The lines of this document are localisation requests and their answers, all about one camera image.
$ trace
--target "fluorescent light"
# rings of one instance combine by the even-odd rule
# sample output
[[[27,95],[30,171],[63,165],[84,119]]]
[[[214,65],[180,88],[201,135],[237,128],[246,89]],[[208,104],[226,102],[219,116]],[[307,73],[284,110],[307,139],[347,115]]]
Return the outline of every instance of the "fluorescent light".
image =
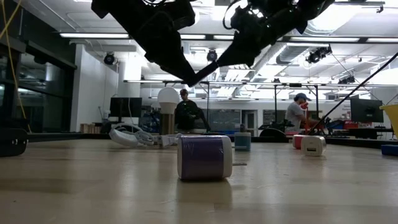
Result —
[[[209,84],[242,85],[243,82],[209,82]]]
[[[317,43],[286,43],[289,47],[329,47],[328,44]]]
[[[291,37],[290,41],[308,41],[308,42],[357,42],[356,37]]]
[[[398,38],[369,38],[367,42],[391,43],[398,42]]]
[[[163,83],[163,81],[157,80],[125,80],[128,83]]]
[[[87,33],[61,33],[61,37],[72,39],[129,39],[129,34],[87,34]]]
[[[214,35],[213,38],[215,40],[233,40],[233,35]]]
[[[206,35],[197,35],[197,34],[181,34],[182,40],[204,40],[206,39]]]

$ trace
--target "man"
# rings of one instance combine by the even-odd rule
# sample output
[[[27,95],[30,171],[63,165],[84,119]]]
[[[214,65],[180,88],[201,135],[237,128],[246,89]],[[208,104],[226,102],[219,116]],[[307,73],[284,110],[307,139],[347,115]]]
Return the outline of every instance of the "man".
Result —
[[[182,89],[180,91],[182,101],[175,109],[175,123],[177,128],[181,130],[191,130],[195,128],[195,120],[201,119],[205,124],[207,131],[210,131],[210,126],[206,121],[202,110],[198,108],[197,104],[188,99],[188,91]]]
[[[299,93],[294,98],[294,102],[287,107],[285,119],[290,121],[294,127],[286,128],[286,131],[300,131],[300,123],[307,122],[307,118],[304,115],[304,110],[300,106],[306,103],[307,100],[311,101],[311,99],[308,98],[304,93]],[[317,121],[313,119],[308,119],[308,122],[310,125],[317,123]]]

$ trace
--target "ceiling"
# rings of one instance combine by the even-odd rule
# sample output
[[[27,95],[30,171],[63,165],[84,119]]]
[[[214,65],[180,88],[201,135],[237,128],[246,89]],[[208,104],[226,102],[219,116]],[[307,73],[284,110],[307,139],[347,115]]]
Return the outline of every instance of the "ceiling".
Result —
[[[76,1],[82,0],[22,0],[22,5],[60,32],[126,32],[112,16],[108,15],[104,19],[100,19],[91,11],[89,2]],[[348,8],[349,6],[347,6],[344,10],[341,8],[334,9],[334,14],[330,13],[329,17],[326,14],[326,16],[324,15],[326,18],[323,18],[324,21],[321,24],[332,26],[333,21],[340,23],[328,35],[398,37],[398,22],[394,22],[398,21],[398,1],[385,0],[385,2],[387,4],[381,13],[376,13],[379,9],[378,6],[357,8]],[[201,5],[194,6],[195,12],[199,15],[199,20],[194,26],[182,29],[180,33],[232,34],[232,30],[223,28],[221,21],[227,4],[228,1],[201,1]],[[190,49],[197,49],[197,47],[204,49],[190,50],[185,55],[194,70],[200,70],[208,64],[206,61],[208,49],[216,49],[218,54],[222,54],[230,43],[226,41],[183,41],[183,45]],[[91,40],[88,49],[91,46],[98,45],[103,47],[105,45],[136,45],[136,43],[129,40]],[[257,82],[269,82],[274,77],[281,77],[287,82],[307,82],[309,80],[330,82],[332,77],[336,77],[336,80],[338,80],[338,75],[344,75],[346,69],[354,71],[356,77],[364,78],[370,75],[371,69],[378,66],[378,63],[385,62],[391,55],[398,52],[398,45],[331,44],[331,48],[336,58],[329,55],[321,62],[309,66],[305,61],[305,57],[311,50],[311,48],[308,48],[297,56],[289,66],[281,66],[277,69],[278,72],[269,73],[269,69],[265,69],[265,66],[270,66],[269,58],[273,56],[271,50],[274,50],[275,46],[267,47],[257,57],[255,66],[252,67],[255,71],[249,73],[243,71],[243,73],[246,72],[247,77],[252,80],[257,78]],[[156,64],[149,63],[145,59],[143,61],[146,65],[143,66],[142,73],[146,79],[154,77],[159,79],[162,75],[165,78],[172,78]]]

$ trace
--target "computer monitor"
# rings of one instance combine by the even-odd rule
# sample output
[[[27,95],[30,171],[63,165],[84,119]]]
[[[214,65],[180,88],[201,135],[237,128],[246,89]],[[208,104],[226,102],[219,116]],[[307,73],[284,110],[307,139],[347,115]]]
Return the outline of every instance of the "computer monitor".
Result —
[[[120,123],[122,122],[122,118],[129,118],[130,116],[132,118],[140,118],[141,105],[142,98],[112,97],[110,116],[119,118],[118,121]]]
[[[351,120],[354,122],[383,123],[382,102],[379,100],[351,99]]]

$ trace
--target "purple tape roll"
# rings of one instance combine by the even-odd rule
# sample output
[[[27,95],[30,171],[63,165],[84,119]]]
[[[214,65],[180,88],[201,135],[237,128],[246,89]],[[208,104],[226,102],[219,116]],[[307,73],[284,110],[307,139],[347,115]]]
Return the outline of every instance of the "purple tape roll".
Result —
[[[220,136],[181,137],[181,179],[222,179],[223,140]]]

